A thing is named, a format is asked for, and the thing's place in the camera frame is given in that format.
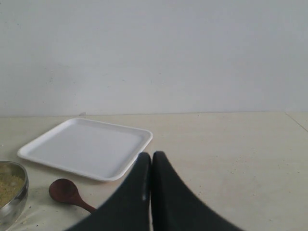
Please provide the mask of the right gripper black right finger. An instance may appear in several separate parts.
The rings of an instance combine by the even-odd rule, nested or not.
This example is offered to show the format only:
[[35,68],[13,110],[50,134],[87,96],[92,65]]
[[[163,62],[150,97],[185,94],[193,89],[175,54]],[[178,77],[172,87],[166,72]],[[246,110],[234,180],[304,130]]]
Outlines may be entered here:
[[162,151],[152,159],[152,222],[155,231],[241,230],[203,203]]

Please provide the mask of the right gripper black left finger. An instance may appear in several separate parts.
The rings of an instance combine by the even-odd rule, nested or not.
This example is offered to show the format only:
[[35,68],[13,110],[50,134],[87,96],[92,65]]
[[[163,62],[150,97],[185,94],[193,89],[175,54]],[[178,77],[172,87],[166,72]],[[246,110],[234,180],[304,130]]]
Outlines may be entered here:
[[69,231],[149,231],[152,161],[140,153],[117,190],[91,215]]

